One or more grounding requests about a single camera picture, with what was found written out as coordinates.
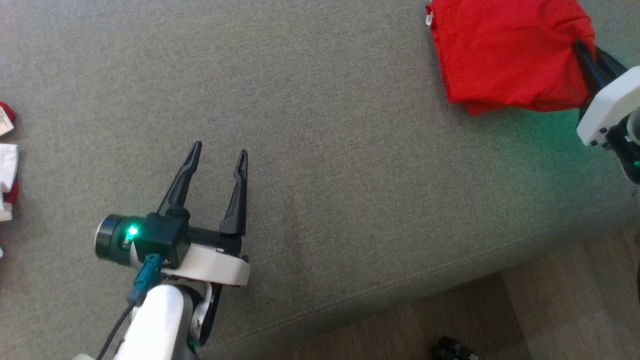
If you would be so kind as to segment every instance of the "cable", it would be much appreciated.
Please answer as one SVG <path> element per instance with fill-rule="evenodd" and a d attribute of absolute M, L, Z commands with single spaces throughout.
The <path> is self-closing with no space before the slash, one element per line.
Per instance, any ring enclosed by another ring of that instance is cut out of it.
<path fill-rule="evenodd" d="M 124 320 L 127 318 L 127 316 L 129 316 L 129 313 L 131 312 L 131 310 L 133 310 L 134 306 L 135 306 L 135 303 L 130 302 L 129 305 L 127 306 L 127 309 L 124 311 L 124 313 L 120 315 L 120 318 L 118 319 L 116 324 L 113 326 L 111 333 L 107 337 L 107 341 L 105 341 L 104 346 L 102 347 L 102 350 L 100 350 L 100 354 L 98 355 L 98 357 L 96 357 L 95 360 L 102 360 L 102 358 L 104 357 L 104 354 L 106 354 L 107 350 L 109 350 L 109 345 L 113 341 L 113 338 L 116 336 L 118 329 L 120 328 Z"/>
<path fill-rule="evenodd" d="M 133 310 L 133 307 L 142 306 L 142 303 L 144 303 L 145 298 L 147 297 L 148 291 L 162 280 L 160 271 L 163 267 L 163 261 L 164 258 L 158 254 L 147 255 L 147 258 L 142 264 L 138 275 L 136 276 L 135 280 L 133 280 L 133 289 L 127 297 L 127 302 L 129 303 L 129 305 L 127 306 L 127 309 L 124 311 L 124 313 L 120 315 L 120 318 L 118 319 L 116 324 L 113 326 L 111 334 L 109 334 L 109 337 L 104 343 L 104 346 L 100 351 L 100 355 L 98 355 L 96 360 L 102 360 L 104 354 L 107 353 L 109 345 L 113 341 L 113 338 L 116 336 L 116 332 L 118 332 L 118 329 L 127 318 L 127 315 L 129 315 L 131 310 Z"/>

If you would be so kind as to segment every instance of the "couch cushion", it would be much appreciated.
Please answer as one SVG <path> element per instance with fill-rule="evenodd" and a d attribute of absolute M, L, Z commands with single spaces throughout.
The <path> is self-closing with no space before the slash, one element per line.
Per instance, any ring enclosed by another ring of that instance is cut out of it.
<path fill-rule="evenodd" d="M 586 1 L 598 43 L 640 61 L 635 5 Z M 4 1 L 0 101 L 21 196 L 0 224 L 0 358 L 96 354 L 130 268 L 96 225 L 159 204 L 194 140 L 187 208 L 216 227 L 249 152 L 245 288 L 204 359 L 278 344 L 587 238 L 634 215 L 576 113 L 470 117 L 445 101 L 423 1 Z"/>

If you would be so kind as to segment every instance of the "red cloth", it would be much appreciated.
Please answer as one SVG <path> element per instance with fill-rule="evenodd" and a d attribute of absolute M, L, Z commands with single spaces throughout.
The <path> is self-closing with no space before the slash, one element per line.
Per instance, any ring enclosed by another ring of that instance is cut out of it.
<path fill-rule="evenodd" d="M 20 191 L 20 186 L 18 186 L 18 180 L 15 180 L 11 191 L 3 195 L 3 201 L 12 205 L 15 204 L 15 202 L 18 201 L 18 191 Z"/>
<path fill-rule="evenodd" d="M 447 99 L 470 114 L 567 110 L 587 97 L 572 44 L 594 51 L 595 34 L 576 0 L 433 0 L 426 10 Z"/>

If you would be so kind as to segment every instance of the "black cable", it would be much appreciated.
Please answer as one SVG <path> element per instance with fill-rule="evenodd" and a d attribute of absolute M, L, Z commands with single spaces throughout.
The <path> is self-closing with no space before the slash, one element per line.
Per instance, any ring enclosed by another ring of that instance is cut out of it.
<path fill-rule="evenodd" d="M 636 284 L 638 286 L 638 302 L 640 302 L 640 263 L 638 263 L 638 275 L 636 278 Z"/>
<path fill-rule="evenodd" d="M 107 341 L 105 341 L 104 346 L 102 347 L 102 350 L 100 350 L 100 354 L 98 355 L 98 357 L 95 358 L 95 360 L 102 360 L 102 358 L 104 357 L 104 354 L 106 354 L 107 350 L 109 350 L 109 345 L 111 345 L 111 342 L 113 341 L 113 338 L 116 336 L 118 329 L 120 328 L 124 320 L 127 318 L 131 310 L 133 310 L 134 306 L 135 304 L 133 302 L 129 303 L 129 305 L 127 306 L 127 309 L 124 311 L 124 313 L 122 313 L 122 315 L 120 315 L 120 318 L 118 319 L 116 324 L 113 326 L 111 333 L 107 337 Z"/>

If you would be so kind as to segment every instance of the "black object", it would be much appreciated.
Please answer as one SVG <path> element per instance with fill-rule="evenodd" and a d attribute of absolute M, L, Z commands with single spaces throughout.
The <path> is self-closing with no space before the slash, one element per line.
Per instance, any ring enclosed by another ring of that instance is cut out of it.
<path fill-rule="evenodd" d="M 433 346 L 431 355 L 433 360 L 479 360 L 471 349 L 446 336 L 440 338 Z"/>
<path fill-rule="evenodd" d="M 229 207 L 225 218 L 220 223 L 220 234 L 236 238 L 244 235 L 246 227 L 246 171 L 247 171 L 247 153 L 245 150 L 240 152 L 234 178 L 236 186 L 231 194 Z"/>
<path fill-rule="evenodd" d="M 95 360 L 102 360 L 104 355 L 107 354 L 107 350 L 109 350 L 109 345 L 111 345 L 111 342 L 113 341 L 113 338 L 116 336 L 118 329 L 120 328 L 122 323 L 124 323 L 124 320 L 127 318 L 127 316 L 129 316 L 129 313 L 131 312 L 131 310 L 133 310 L 134 306 L 135 304 L 132 302 L 127 305 L 127 308 L 122 313 L 122 315 L 120 315 L 120 318 L 118 319 L 118 321 L 116 321 L 116 324 L 111 329 L 111 332 L 107 337 L 107 340 L 104 342 L 104 345 L 102 346 L 102 349 L 100 350 L 100 353 L 98 354 L 98 357 L 95 358 Z"/>
<path fill-rule="evenodd" d="M 222 285 L 220 284 L 211 284 L 212 286 L 212 303 L 209 306 L 209 310 L 204 316 L 204 320 L 202 321 L 202 330 L 200 331 L 200 339 L 199 345 L 203 346 L 207 340 L 209 339 L 209 335 L 211 335 L 211 330 L 213 329 L 213 321 L 216 319 L 216 312 L 218 310 L 218 302 L 220 301 L 220 293 L 222 292 Z"/>
<path fill-rule="evenodd" d="M 104 218 L 95 234 L 95 254 L 98 258 L 120 265 L 131 265 L 131 239 L 127 239 L 127 230 L 131 226 L 142 224 L 143 220 L 141 217 L 124 217 L 117 214 L 110 214 Z"/>
<path fill-rule="evenodd" d="M 627 140 L 627 121 L 628 116 L 611 128 L 606 136 L 609 146 L 616 152 L 618 159 L 622 163 L 627 179 L 640 186 L 640 147 Z"/>
<path fill-rule="evenodd" d="M 578 58 L 578 64 L 589 89 L 589 96 L 580 107 L 579 120 L 581 120 L 595 95 L 611 81 L 624 74 L 627 69 L 597 46 L 594 59 L 589 47 L 580 40 L 573 43 L 573 51 Z"/>
<path fill-rule="evenodd" d="M 165 259 L 165 265 L 177 269 L 189 249 L 187 228 L 188 212 L 176 212 L 176 216 L 162 216 L 149 213 L 142 221 L 139 235 L 136 237 L 136 253 L 142 263 L 151 254 L 159 254 Z"/>
<path fill-rule="evenodd" d="M 191 151 L 178 170 L 178 174 L 173 178 L 169 190 L 166 191 L 164 199 L 156 211 L 158 215 L 165 216 L 174 213 L 179 216 L 179 212 L 184 209 L 191 177 L 198 169 L 198 162 L 200 162 L 200 151 L 202 151 L 202 142 L 197 141 L 191 147 Z"/>

